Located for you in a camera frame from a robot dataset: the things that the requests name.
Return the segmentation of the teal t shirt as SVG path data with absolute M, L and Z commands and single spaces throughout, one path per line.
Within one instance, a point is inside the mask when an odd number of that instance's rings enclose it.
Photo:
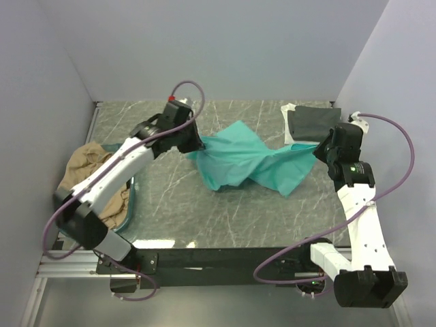
M 202 136 L 205 149 L 189 153 L 205 186 L 213 191 L 238 187 L 247 179 L 289 196 L 315 163 L 312 144 L 270 149 L 244 122 L 237 121 L 214 136 Z

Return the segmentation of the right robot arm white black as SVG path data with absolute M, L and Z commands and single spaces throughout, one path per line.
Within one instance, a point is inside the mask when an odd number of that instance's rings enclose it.
M 384 241 L 372 168 L 359 159 L 364 133 L 353 123 L 339 123 L 314 151 L 327 165 L 345 212 L 352 258 L 343 257 L 330 243 L 316 241 L 300 253 L 299 264 L 308 272 L 322 268 L 333 281 L 341 307 L 387 309 L 408 280 L 396 269 Z

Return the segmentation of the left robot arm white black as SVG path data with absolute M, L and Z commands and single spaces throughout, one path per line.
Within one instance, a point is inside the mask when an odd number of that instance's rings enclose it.
M 59 208 L 51 221 L 80 246 L 112 258 L 122 274 L 136 265 L 132 244 L 110 230 L 99 214 L 126 182 L 162 153 L 176 147 L 182 153 L 202 150 L 190 106 L 170 98 L 162 113 L 137 124 L 120 149 L 83 182 L 55 193 Z

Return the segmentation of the folded dark grey t shirt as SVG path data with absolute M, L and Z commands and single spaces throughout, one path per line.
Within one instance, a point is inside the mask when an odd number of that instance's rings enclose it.
M 321 142 L 330 129 L 341 122 L 341 109 L 296 106 L 287 114 L 287 119 L 295 141 Z

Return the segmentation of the folded white t shirt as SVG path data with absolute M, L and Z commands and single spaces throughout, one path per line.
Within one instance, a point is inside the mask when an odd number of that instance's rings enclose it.
M 283 115 L 283 120 L 285 123 L 284 128 L 284 144 L 285 145 L 291 145 L 294 143 L 294 139 L 290 133 L 290 126 L 289 126 L 289 119 L 288 119 L 288 112 L 294 113 L 296 109 L 296 105 L 292 103 L 288 103 L 286 105 L 281 106 L 281 113 Z

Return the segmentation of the teal plastic basket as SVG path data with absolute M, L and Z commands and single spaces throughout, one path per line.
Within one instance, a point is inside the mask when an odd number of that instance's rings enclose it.
M 77 148 L 66 165 L 58 189 L 70 190 L 83 182 L 106 163 L 120 147 L 121 144 L 100 145 L 90 142 Z M 110 230 L 121 232 L 128 226 L 133 215 L 134 197 L 134 179 L 130 178 L 108 201 L 99 214 L 100 220 Z

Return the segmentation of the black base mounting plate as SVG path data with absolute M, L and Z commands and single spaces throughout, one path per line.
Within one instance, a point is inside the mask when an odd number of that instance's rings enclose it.
M 139 249 L 134 271 L 154 278 L 160 287 L 256 285 L 253 272 L 280 247 L 222 249 Z M 292 280 L 320 276 L 309 261 L 309 251 L 299 248 L 267 264 L 258 277 Z

